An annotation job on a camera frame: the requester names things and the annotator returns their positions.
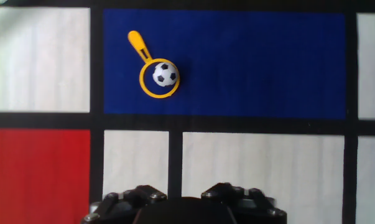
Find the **blue square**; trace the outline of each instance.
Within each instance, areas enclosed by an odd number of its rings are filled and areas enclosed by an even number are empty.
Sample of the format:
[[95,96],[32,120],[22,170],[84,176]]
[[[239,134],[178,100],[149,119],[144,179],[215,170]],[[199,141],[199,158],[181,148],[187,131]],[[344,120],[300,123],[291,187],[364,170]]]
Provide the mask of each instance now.
[[[127,39],[142,35],[153,58],[180,71],[174,95],[151,98],[144,62]],[[342,14],[104,11],[104,112],[271,118],[345,118]],[[153,69],[146,85],[162,94]]]

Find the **black plastic part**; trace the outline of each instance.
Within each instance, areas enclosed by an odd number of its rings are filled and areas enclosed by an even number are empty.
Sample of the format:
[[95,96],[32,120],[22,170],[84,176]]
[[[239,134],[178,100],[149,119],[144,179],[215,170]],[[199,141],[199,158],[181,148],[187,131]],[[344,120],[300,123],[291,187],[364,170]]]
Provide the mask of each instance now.
[[95,213],[100,218],[81,224],[287,224],[287,213],[273,206],[274,199],[259,189],[245,189],[219,183],[201,199],[167,196],[150,185],[140,185],[105,196]]
[[235,224],[226,205],[199,198],[175,198],[142,208],[134,224]]
[[273,204],[271,204],[264,193],[259,189],[249,189],[249,198],[255,202],[256,209],[258,210],[268,210],[274,208]]

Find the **yellow magnifying glass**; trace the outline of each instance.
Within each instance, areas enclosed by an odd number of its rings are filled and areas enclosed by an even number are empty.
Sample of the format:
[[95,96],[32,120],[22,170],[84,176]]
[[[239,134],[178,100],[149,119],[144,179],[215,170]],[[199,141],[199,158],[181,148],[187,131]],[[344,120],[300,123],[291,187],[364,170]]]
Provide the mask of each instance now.
[[[146,47],[146,45],[143,41],[142,36],[140,35],[140,33],[138,33],[138,31],[130,31],[129,34],[127,35],[127,38],[129,39],[130,43],[135,48],[136,52],[140,55],[140,57],[143,59],[143,61],[145,63],[145,65],[143,66],[142,70],[140,71],[140,75],[139,75],[139,82],[140,82],[140,86],[142,87],[143,91],[145,93],[147,93],[147,95],[149,95],[153,98],[157,98],[157,99],[163,99],[163,98],[172,96],[172,94],[175,93],[175,91],[177,90],[177,88],[179,87],[179,84],[180,84],[180,75],[179,75],[179,71],[177,70],[176,65],[173,64],[171,61],[163,59],[163,58],[153,59],[151,57],[150,53],[149,53],[149,50],[147,49],[147,47]],[[157,94],[152,93],[150,90],[147,89],[146,84],[144,84],[144,74],[146,73],[146,70],[147,70],[147,68],[149,68],[150,65],[152,65],[154,63],[161,63],[161,62],[169,63],[173,67],[175,67],[175,69],[177,71],[177,80],[176,80],[174,88],[170,92],[168,92],[166,94],[163,94],[163,95],[157,95]]]

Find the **yellow ring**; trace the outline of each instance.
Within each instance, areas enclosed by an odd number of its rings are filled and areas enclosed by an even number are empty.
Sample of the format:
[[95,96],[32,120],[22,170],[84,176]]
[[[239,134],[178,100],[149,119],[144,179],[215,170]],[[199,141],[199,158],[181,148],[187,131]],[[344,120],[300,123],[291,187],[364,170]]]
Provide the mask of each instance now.
[[[177,72],[177,76],[178,76],[174,88],[170,92],[168,92],[166,94],[163,94],[163,95],[157,95],[157,94],[154,94],[154,93],[150,92],[150,90],[147,89],[146,84],[144,84],[144,74],[145,74],[147,68],[150,65],[152,65],[154,63],[157,63],[157,62],[165,62],[165,63],[171,64],[173,67],[175,67],[176,72]],[[149,62],[147,62],[143,66],[142,70],[140,71],[139,82],[140,82],[140,86],[142,87],[143,91],[145,93],[147,93],[147,95],[149,95],[153,98],[163,99],[163,98],[172,96],[172,94],[175,93],[175,91],[177,90],[177,88],[179,87],[179,84],[180,84],[180,75],[179,75],[179,71],[177,70],[177,67],[171,61],[163,59],[163,58],[157,58],[157,59],[150,60]]]

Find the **metal screw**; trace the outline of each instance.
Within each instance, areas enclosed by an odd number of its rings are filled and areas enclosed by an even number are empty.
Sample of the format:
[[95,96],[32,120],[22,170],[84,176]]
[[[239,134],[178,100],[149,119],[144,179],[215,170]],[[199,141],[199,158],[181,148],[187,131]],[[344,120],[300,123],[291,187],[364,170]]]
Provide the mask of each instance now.
[[87,221],[87,222],[92,222],[92,221],[95,221],[95,220],[97,220],[99,218],[100,218],[99,214],[97,214],[97,213],[91,213],[91,214],[85,216],[85,218],[83,218],[83,219],[85,221]]
[[271,208],[267,210],[268,214],[275,216],[279,214],[279,210],[277,208]]
[[115,193],[115,192],[111,192],[109,194],[107,194],[104,198],[118,198],[118,193]]
[[212,190],[209,190],[207,192],[204,192],[201,194],[201,197],[204,197],[204,198],[213,198],[215,196],[217,196],[218,194]]
[[155,193],[150,195],[150,198],[154,199],[154,200],[162,200],[162,199],[166,199],[167,196],[165,194],[160,193],[160,192],[155,192]]
[[242,189],[243,189],[242,187],[233,187],[233,190],[235,190],[235,191],[240,191]]
[[92,204],[90,204],[89,213],[95,212],[96,209],[99,207],[99,205],[100,205],[100,202],[93,202]]

